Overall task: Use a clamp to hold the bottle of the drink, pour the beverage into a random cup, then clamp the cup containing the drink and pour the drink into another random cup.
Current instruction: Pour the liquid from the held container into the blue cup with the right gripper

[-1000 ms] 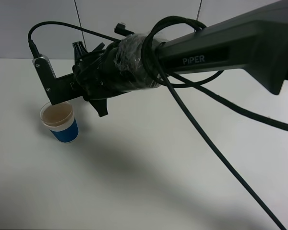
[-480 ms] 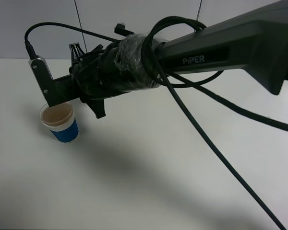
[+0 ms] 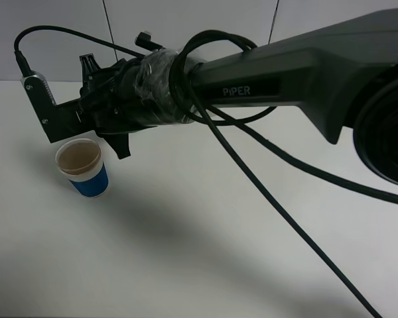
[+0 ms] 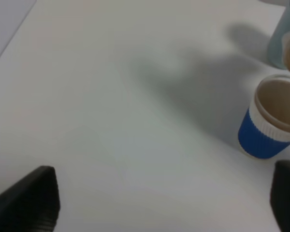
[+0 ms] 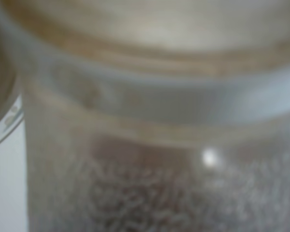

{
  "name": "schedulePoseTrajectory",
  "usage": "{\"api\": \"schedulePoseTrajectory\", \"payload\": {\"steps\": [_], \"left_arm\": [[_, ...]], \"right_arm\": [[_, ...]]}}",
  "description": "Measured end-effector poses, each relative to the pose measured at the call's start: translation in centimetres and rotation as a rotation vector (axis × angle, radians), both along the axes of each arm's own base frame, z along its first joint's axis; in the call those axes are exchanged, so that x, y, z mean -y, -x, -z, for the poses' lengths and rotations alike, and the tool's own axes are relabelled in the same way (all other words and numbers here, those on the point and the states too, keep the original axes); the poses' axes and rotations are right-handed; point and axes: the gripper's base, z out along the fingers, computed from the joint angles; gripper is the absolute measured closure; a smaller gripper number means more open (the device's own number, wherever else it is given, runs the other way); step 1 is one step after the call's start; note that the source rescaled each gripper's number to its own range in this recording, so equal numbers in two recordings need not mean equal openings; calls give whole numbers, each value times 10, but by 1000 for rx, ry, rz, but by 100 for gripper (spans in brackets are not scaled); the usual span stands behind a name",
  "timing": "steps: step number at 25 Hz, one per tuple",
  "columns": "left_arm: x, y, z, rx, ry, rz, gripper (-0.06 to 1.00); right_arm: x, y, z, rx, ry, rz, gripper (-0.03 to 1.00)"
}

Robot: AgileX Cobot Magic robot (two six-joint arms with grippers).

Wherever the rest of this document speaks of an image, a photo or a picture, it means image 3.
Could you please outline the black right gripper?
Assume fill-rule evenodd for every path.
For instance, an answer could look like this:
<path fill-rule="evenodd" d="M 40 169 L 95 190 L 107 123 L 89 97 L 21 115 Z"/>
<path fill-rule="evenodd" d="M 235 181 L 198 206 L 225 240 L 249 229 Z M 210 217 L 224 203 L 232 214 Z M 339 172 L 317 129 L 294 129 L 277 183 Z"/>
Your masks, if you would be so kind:
<path fill-rule="evenodd" d="M 130 157 L 128 133 L 159 125 L 153 115 L 155 102 L 139 95 L 140 86 L 152 74 L 150 63 L 142 58 L 121 59 L 101 68 L 93 54 L 80 56 L 80 63 L 80 126 L 96 131 L 120 160 Z"/>

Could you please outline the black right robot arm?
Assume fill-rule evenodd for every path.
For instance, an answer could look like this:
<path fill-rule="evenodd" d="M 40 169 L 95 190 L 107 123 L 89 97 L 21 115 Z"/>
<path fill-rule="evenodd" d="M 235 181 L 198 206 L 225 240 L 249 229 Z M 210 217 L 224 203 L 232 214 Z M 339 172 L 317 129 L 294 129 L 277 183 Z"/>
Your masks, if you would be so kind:
<path fill-rule="evenodd" d="M 361 161 L 398 185 L 398 8 L 261 47 L 204 31 L 94 72 L 79 106 L 99 133 L 128 133 L 190 123 L 189 90 L 206 108 L 294 105 L 331 144 L 350 127 Z"/>

